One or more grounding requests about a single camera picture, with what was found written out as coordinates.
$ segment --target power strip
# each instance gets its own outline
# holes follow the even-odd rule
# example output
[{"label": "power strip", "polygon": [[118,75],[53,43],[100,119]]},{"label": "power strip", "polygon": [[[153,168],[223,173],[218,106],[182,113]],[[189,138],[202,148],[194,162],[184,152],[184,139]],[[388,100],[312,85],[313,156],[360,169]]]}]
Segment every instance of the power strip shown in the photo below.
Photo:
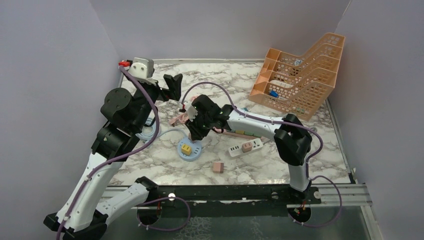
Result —
[{"label": "power strip", "polygon": [[[242,150],[243,145],[249,144],[249,143],[251,144],[251,150],[243,152],[243,150]],[[255,139],[252,139],[250,141],[244,142],[242,144],[229,147],[228,152],[229,152],[229,155],[232,158],[238,158],[238,157],[244,156],[246,154],[254,153],[254,152],[260,150],[263,146],[264,146],[264,144],[262,143],[261,139],[255,138]]]}]

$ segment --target wall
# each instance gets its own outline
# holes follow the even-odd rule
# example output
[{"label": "wall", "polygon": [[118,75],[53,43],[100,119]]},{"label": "wall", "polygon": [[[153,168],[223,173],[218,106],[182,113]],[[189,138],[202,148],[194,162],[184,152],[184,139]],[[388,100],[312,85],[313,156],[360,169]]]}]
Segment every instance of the wall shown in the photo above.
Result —
[{"label": "wall", "polygon": [[424,2],[353,0],[330,102],[386,240],[424,235]]},{"label": "wall", "polygon": [[333,32],[350,0],[91,0],[120,57],[302,54]]},{"label": "wall", "polygon": [[0,1],[0,239],[54,239],[118,60],[88,0]]}]

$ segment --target marble table top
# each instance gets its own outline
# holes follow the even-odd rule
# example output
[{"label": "marble table top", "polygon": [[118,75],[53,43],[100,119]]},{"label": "marble table top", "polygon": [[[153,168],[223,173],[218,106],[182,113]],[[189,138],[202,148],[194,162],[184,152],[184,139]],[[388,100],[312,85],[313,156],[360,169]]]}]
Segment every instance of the marble table top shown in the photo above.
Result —
[{"label": "marble table top", "polygon": [[[281,112],[272,110],[248,100],[248,95],[261,69],[262,63],[177,63],[155,64],[153,78],[159,80],[161,87],[166,87],[164,74],[182,74],[182,93],[193,84],[210,81],[224,86],[230,93],[235,105],[246,107],[249,112],[270,117],[282,117]],[[122,87],[131,93],[135,87],[124,78]],[[212,85],[200,85],[187,96],[207,94],[220,107],[228,104],[225,94]],[[172,126],[168,121],[178,114],[179,105],[175,101],[157,101],[161,131]],[[307,127],[317,128],[324,141],[323,150],[310,160],[309,173],[311,177],[324,175],[336,183],[349,183],[348,172],[336,137],[334,126],[326,104],[323,104],[309,122],[302,122]],[[189,130],[179,124],[188,134]],[[159,185],[225,185],[225,184],[287,184],[290,182],[288,165],[279,157],[273,141],[254,153],[238,158],[231,158],[228,148],[247,141],[246,138],[219,135],[210,132],[202,140],[202,154],[193,162],[182,160],[177,153],[177,144],[182,139],[182,133],[169,132],[158,138],[144,151],[130,156],[121,169],[112,178],[110,184],[131,185],[142,176],[146,176]],[[319,141],[314,136],[311,152],[319,147]],[[223,173],[212,171],[213,162],[224,163]],[[325,179],[317,179],[314,183],[326,183]]]}]

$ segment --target blue object in basket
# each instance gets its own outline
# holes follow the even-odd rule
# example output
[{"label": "blue object in basket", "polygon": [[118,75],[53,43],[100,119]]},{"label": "blue object in basket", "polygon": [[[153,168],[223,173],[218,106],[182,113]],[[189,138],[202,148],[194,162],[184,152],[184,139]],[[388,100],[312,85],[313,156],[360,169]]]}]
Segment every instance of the blue object in basket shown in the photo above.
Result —
[{"label": "blue object in basket", "polygon": [[269,92],[269,95],[270,95],[271,97],[278,98],[278,93],[276,93],[275,91],[270,91],[270,92]]},{"label": "blue object in basket", "polygon": [[[181,151],[181,147],[183,144],[187,144],[191,148],[191,154],[185,155]],[[179,157],[182,158],[184,161],[192,162],[200,157],[200,154],[202,153],[202,142],[201,141],[191,141],[188,137],[184,137],[179,141],[177,151],[179,154]]]}]

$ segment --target blue round power strip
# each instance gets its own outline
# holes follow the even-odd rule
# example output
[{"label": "blue round power strip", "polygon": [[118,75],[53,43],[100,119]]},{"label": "blue round power strip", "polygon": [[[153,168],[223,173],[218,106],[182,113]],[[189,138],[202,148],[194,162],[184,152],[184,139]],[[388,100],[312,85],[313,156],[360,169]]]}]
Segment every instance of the blue round power strip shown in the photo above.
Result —
[{"label": "blue round power strip", "polygon": [[[191,154],[185,155],[181,151],[181,147],[183,144],[189,145],[191,148]],[[177,151],[179,154],[179,157],[182,158],[184,161],[192,162],[200,157],[200,154],[202,153],[202,142],[201,141],[191,141],[188,137],[184,137],[179,141]]]}]

